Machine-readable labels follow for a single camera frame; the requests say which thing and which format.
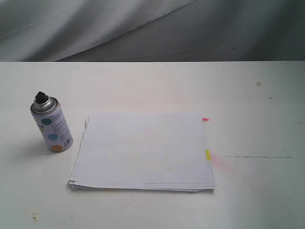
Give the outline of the white paper stack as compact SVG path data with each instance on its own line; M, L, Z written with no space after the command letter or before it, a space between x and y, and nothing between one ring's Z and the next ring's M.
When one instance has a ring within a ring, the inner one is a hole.
M202 117L91 114L69 185L75 189L214 189Z

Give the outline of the white spray paint can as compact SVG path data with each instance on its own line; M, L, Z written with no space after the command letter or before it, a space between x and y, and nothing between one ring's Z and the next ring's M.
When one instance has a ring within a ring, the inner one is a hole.
M30 112L52 152L60 153L72 146L73 137L56 98L38 92L30 106Z

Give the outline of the grey backdrop cloth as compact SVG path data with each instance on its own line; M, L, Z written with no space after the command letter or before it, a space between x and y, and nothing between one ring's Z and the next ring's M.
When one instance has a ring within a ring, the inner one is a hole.
M302 0L3 0L3 62L298 61Z

